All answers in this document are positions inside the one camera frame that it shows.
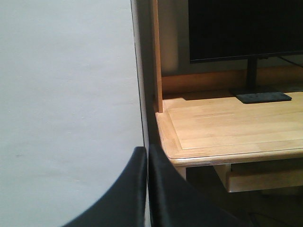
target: light wood desk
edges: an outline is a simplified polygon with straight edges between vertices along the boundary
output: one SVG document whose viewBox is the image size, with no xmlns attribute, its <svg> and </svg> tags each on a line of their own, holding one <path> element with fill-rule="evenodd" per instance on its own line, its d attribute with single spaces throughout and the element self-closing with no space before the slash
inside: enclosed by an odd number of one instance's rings
<svg viewBox="0 0 303 227">
<path fill-rule="evenodd" d="M 303 185 L 303 85 L 283 89 L 292 101 L 243 104 L 227 90 L 164 96 L 156 118 L 166 155 L 181 174 L 214 165 L 229 192 Z"/>
<path fill-rule="evenodd" d="M 244 87 L 245 70 L 164 77 L 158 0 L 152 18 L 155 114 L 177 170 L 213 165 L 229 192 L 303 185 L 302 69 L 258 69 L 258 85 L 295 83 L 285 87 L 292 101 L 242 104 L 224 89 Z"/>
</svg>

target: monitor stand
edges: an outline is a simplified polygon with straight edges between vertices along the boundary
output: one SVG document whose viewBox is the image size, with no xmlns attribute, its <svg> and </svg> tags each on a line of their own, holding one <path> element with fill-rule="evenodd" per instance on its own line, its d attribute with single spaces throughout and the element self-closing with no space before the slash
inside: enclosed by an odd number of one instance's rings
<svg viewBox="0 0 303 227">
<path fill-rule="evenodd" d="M 230 92 L 245 104 L 292 100 L 291 97 L 274 88 L 256 86 L 257 63 L 258 59 L 256 57 L 248 58 L 246 87 L 230 89 Z"/>
</svg>

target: desk surface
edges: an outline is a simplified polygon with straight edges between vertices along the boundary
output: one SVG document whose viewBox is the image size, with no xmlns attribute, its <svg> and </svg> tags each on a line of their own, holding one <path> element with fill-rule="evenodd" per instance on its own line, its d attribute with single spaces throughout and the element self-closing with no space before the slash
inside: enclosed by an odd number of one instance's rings
<svg viewBox="0 0 303 227">
<path fill-rule="evenodd" d="M 184 93 L 156 113 L 163 149 L 175 166 L 303 157 L 303 85 L 289 102 L 243 104 L 227 90 Z"/>
</svg>

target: black screen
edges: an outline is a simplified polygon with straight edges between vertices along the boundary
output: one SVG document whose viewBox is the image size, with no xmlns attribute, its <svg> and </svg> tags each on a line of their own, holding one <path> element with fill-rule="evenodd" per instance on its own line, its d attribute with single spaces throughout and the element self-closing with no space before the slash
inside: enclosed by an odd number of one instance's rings
<svg viewBox="0 0 303 227">
<path fill-rule="evenodd" d="M 303 0 L 189 0 L 190 61 L 303 53 Z"/>
</svg>

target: white wall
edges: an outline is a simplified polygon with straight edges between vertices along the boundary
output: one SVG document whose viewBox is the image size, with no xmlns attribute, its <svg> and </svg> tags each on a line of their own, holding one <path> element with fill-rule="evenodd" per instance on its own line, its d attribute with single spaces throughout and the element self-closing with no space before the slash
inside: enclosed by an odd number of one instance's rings
<svg viewBox="0 0 303 227">
<path fill-rule="evenodd" d="M 0 28 L 0 226 L 60 226 L 143 145 L 130 1 L 2 0 Z"/>
</svg>

